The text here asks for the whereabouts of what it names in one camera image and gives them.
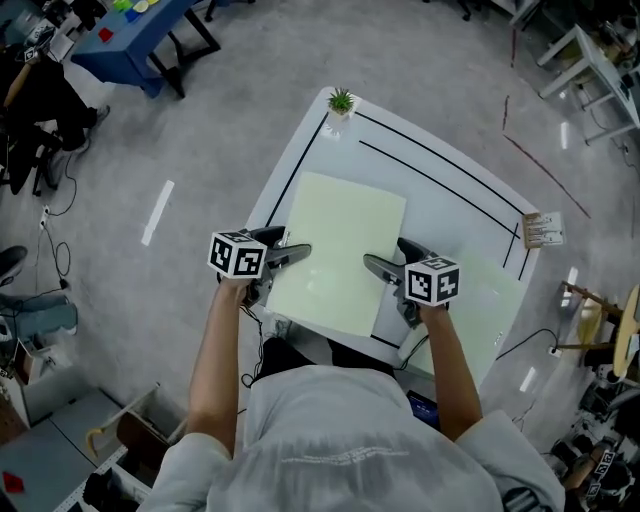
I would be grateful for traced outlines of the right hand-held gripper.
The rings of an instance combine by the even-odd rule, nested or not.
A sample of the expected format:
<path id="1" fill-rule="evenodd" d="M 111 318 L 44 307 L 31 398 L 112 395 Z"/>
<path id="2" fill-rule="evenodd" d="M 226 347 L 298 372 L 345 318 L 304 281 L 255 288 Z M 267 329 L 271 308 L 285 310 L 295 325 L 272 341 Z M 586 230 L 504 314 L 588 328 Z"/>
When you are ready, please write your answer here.
<path id="1" fill-rule="evenodd" d="M 421 323 L 422 306 L 446 305 L 458 296 L 460 265 L 442 256 L 426 258 L 425 247 L 404 237 L 396 245 L 405 256 L 405 266 L 372 254 L 365 254 L 363 263 L 385 283 L 401 285 L 399 311 L 407 325 L 415 328 Z"/>

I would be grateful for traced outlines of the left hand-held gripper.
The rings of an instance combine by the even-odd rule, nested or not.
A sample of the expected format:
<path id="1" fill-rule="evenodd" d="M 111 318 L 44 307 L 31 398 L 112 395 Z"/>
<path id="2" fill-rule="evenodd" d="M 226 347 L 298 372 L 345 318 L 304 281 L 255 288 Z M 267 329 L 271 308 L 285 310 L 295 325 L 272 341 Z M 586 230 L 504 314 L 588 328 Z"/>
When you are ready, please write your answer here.
<path id="1" fill-rule="evenodd" d="M 219 278 L 249 280 L 244 305 L 253 306 L 271 278 L 270 268 L 285 268 L 311 254 L 310 244 L 276 247 L 284 234 L 284 226 L 213 232 L 207 265 Z"/>

